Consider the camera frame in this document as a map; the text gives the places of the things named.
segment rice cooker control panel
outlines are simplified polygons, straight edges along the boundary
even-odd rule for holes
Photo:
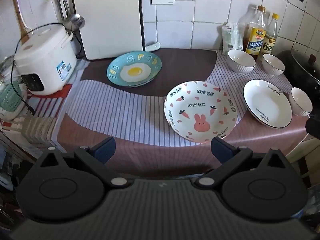
[[[21,78],[30,91],[44,90],[44,85],[37,74],[21,75]]]

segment power cord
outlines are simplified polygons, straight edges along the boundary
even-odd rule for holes
[[[46,27],[46,26],[49,26],[49,25],[63,25],[63,24],[62,24],[62,23],[48,23],[48,24],[45,24],[45,25],[41,25],[41,26],[39,26],[39,27],[37,27],[37,28],[29,31],[25,36],[27,36],[29,33],[33,32],[33,31],[35,31],[35,30],[37,30],[37,29],[40,29],[40,28],[42,28],[42,27]],[[82,52],[82,44],[81,44],[80,40],[78,39],[78,37],[75,35],[74,31],[72,31],[72,30],[68,30],[68,31],[71,31],[71,32],[73,33],[73,36],[76,37],[76,40],[77,40],[77,41],[79,42],[79,44],[80,44],[80,51],[79,51],[79,53],[76,55],[76,56],[78,57],[78,56],[80,55],[80,53]],[[25,36],[23,36],[23,37],[18,41],[18,44],[17,44],[17,46],[16,46],[16,50],[15,50],[15,52],[14,52],[14,55],[16,55],[16,53],[17,53],[17,50],[18,50],[20,41],[21,41]],[[26,105],[26,107],[28,108],[28,111],[34,116],[35,113],[36,113],[36,111],[23,99],[23,97],[18,93],[18,91],[17,91],[17,90],[15,89],[15,87],[13,86],[13,83],[12,83],[12,74],[13,74],[13,68],[14,68],[14,61],[15,61],[15,60],[14,60],[14,58],[13,58],[12,68],[11,68],[11,76],[10,76],[11,86],[12,86],[14,92],[19,96],[19,98],[20,98],[20,99],[23,101],[23,103]]]

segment table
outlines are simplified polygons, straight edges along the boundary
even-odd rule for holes
[[[255,152],[279,148],[286,155],[307,135],[307,117],[293,116],[284,129],[257,122],[246,109],[242,90],[247,81],[264,79],[283,92],[291,85],[284,75],[268,76],[260,63],[248,74],[236,74],[226,57],[201,49],[160,49],[155,52],[163,66],[156,78],[141,87],[123,88],[112,84],[106,69],[112,59],[93,61],[73,84],[65,101],[61,123],[51,140],[61,150],[92,147],[108,136],[116,140],[116,153],[106,163],[120,173],[138,176],[172,176],[205,172],[220,162],[210,144],[197,144],[178,136],[167,124],[163,102],[172,87],[191,80],[207,81],[226,90],[238,109],[237,125],[225,138],[234,146]]]

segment screw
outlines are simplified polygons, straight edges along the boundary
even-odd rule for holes
[[[111,180],[111,183],[115,186],[123,186],[127,184],[127,180],[125,178],[114,178]]]
[[[211,186],[214,184],[214,179],[212,178],[201,178],[199,179],[199,183],[203,186]]]

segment blue plate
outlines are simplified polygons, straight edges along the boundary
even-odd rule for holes
[[[162,62],[157,55],[133,51],[112,61],[107,69],[107,77],[118,86],[138,87],[154,79],[161,67]]]

